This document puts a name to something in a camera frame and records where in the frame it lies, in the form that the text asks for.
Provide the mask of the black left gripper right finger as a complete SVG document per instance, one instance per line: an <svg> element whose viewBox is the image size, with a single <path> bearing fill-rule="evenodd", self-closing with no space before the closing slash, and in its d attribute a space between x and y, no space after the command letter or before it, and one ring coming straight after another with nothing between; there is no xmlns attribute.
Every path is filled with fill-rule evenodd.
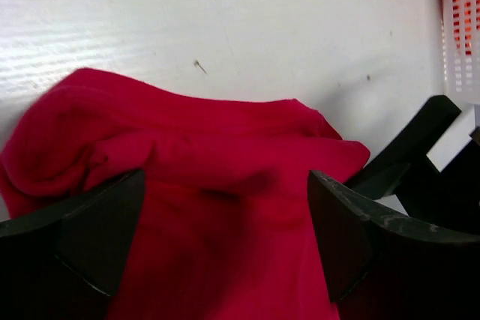
<svg viewBox="0 0 480 320"><path fill-rule="evenodd" d="M479 237L408 217L312 171L307 201L341 319L477 319Z"/></svg>

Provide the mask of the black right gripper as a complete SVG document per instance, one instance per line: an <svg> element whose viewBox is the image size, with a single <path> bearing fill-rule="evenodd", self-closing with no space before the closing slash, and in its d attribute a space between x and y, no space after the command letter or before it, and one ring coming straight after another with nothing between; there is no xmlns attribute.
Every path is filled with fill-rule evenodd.
<svg viewBox="0 0 480 320"><path fill-rule="evenodd" d="M445 95L430 97L401 132L346 186L370 199L397 197L411 217L479 233L479 129L439 171L427 158L461 110Z"/></svg>

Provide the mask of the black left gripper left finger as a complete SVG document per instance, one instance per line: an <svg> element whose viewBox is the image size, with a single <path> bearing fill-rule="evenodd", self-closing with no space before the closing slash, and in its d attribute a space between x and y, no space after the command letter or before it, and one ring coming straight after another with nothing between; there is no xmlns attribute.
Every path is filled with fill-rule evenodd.
<svg viewBox="0 0 480 320"><path fill-rule="evenodd" d="M136 169L1 222L2 319L104 319L140 218Z"/></svg>

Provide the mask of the red t-shirt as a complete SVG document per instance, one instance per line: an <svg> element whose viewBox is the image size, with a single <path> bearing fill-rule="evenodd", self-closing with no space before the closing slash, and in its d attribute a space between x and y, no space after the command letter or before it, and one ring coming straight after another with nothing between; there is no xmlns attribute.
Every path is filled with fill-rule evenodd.
<svg viewBox="0 0 480 320"><path fill-rule="evenodd" d="M144 171L109 319L336 319L308 174L344 182L369 156L297 100L199 99L81 69L19 120L1 151L1 194L18 217Z"/></svg>

